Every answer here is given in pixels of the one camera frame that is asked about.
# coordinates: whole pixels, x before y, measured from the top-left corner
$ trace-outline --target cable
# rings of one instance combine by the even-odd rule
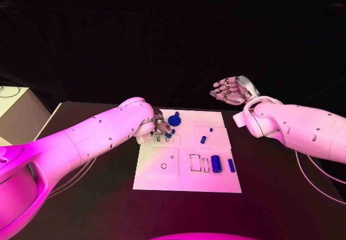
[[[307,180],[309,183],[312,184],[312,186],[316,188],[316,190],[318,190],[328,198],[333,199],[333,200],[338,201],[341,204],[345,204],[345,205],[346,205],[346,202],[345,202],[345,201],[341,201],[341,200],[338,200],[336,198],[333,198],[332,196],[329,196],[329,195],[316,187],[316,185],[312,183],[312,181],[310,181],[310,179],[309,179],[309,177],[307,177],[307,175],[306,175],[306,173],[305,173],[305,171],[303,171],[303,168],[302,168],[302,163],[300,163],[300,158],[299,158],[299,153],[297,153],[297,151],[296,151],[296,158],[297,158],[297,165],[299,165],[300,171],[302,171],[302,173],[303,173],[303,175],[305,175],[306,180]]]
[[[90,161],[91,164],[90,164],[90,165],[85,165],[85,166],[83,167],[83,169],[81,169],[80,172],[75,174],[75,176],[72,177],[72,179],[71,179],[59,188],[57,188],[57,189],[51,192],[51,194],[48,195],[46,199],[49,199],[51,197],[54,197],[55,195],[58,195],[59,193],[62,193],[68,188],[71,188],[71,187],[75,185],[75,183],[81,180],[81,178],[84,177],[85,173],[87,173],[88,170],[91,169],[95,160],[97,160],[97,157]],[[85,169],[87,166],[88,166],[88,168],[87,168],[85,172],[83,173],[83,175],[80,176],[80,178],[74,181],[74,183],[72,183],[68,187],[65,187],[65,188],[62,189],[62,187],[67,186],[68,183],[77,178],[78,174],[83,172],[83,170]]]
[[[346,181],[342,181],[341,179],[335,178],[332,175],[329,175],[329,174],[322,170],[322,168],[319,167],[319,165],[316,164],[316,162],[313,161],[313,159],[312,159],[312,157],[310,157],[309,155],[307,155],[307,157],[309,157],[313,165],[315,165],[315,166],[318,167],[318,169],[322,171],[322,173],[323,173],[326,176],[329,176],[333,180],[336,180],[339,183],[346,184]]]
[[[0,81],[0,84],[12,84],[15,87],[18,87],[18,93],[16,93],[15,95],[12,95],[12,96],[0,96],[0,98],[12,98],[12,97],[15,97],[16,95],[19,95],[19,93],[21,93],[21,87],[19,87],[16,84],[13,84],[13,83],[9,82],[9,81]]]

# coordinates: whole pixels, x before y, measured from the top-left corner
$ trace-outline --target black cable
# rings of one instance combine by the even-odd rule
[[[15,94],[15,95],[12,95],[12,96],[0,96],[0,98],[12,98],[12,97],[15,97],[16,95],[19,95],[19,93],[21,93],[21,87],[16,85],[16,84],[13,84],[12,82],[9,82],[9,81],[0,81],[0,84],[12,84],[15,87],[18,87],[18,93]]]

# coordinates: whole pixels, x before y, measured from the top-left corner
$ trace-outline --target pink-lit robot arm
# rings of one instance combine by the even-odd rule
[[[132,137],[139,144],[147,142],[155,131],[172,132],[163,113],[134,97],[54,135],[0,146],[2,240],[26,226],[62,177]]]
[[[218,100],[231,105],[245,103],[234,120],[257,138],[276,138],[300,153],[346,164],[346,118],[312,107],[284,105],[261,96],[245,76],[230,77],[214,87],[218,88],[211,95]]]

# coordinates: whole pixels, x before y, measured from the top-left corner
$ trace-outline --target white cable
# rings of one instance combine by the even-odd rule
[[[307,175],[306,175],[306,173],[305,173],[305,171],[303,171],[303,168],[302,168],[302,163],[300,163],[300,158],[299,158],[299,153],[297,153],[297,151],[296,151],[296,158],[297,158],[297,165],[299,165],[300,171],[302,171],[302,173],[303,173],[303,175],[305,175],[306,180],[307,180],[309,183],[312,184],[312,186],[316,188],[316,190],[318,190],[328,198],[333,199],[333,200],[338,201],[341,204],[345,204],[345,205],[346,205],[346,202],[345,202],[345,201],[341,201],[341,200],[338,200],[336,198],[333,198],[332,196],[329,196],[329,195],[316,187],[316,185],[312,183],[312,181],[310,181],[310,179],[309,179],[309,177],[307,177]]]
[[[346,184],[346,181],[342,181],[341,179],[338,179],[336,177],[333,177],[332,175],[329,175],[329,174],[322,170],[322,168],[319,167],[319,165],[316,164],[316,162],[313,161],[313,159],[310,158],[309,155],[307,155],[307,157],[309,157],[313,165],[315,165],[315,166],[318,167],[318,169],[322,171],[322,173],[323,173],[326,176],[329,176],[333,180],[336,180],[339,183]]]
[[[52,192],[52,193],[49,194],[49,196],[46,197],[46,199],[49,199],[51,197],[54,197],[55,195],[58,195],[61,192],[64,192],[68,188],[71,188],[71,187],[75,185],[75,183],[80,181],[80,179],[84,177],[85,173],[87,173],[88,170],[91,169],[95,160],[97,160],[97,157],[91,160],[91,164],[90,164],[85,172],[83,173],[83,175],[80,176],[80,178],[74,181],[74,183],[72,183],[67,188],[64,188],[62,190],[59,190],[58,192],[57,192],[57,191],[55,191],[55,193]]]
[[[78,175],[81,174],[84,169],[88,167],[90,163],[91,163],[91,161],[87,162],[87,164],[81,168],[80,172],[74,175],[74,177],[68,180],[68,182],[65,182],[65,184],[61,185],[49,194],[54,194],[57,191],[59,191],[74,181],[74,179],[78,177]]]

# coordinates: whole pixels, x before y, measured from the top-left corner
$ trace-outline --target dark table surface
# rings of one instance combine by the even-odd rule
[[[62,103],[39,138],[114,107]],[[312,187],[294,151],[276,139],[256,138],[245,127],[238,128],[232,119],[237,111],[221,112],[241,194],[133,190],[140,145],[132,138],[97,158],[80,182],[46,200],[13,240],[147,240],[189,232],[227,233],[261,240],[346,239],[346,205]],[[303,154],[300,159],[313,183],[341,197],[332,181]]]

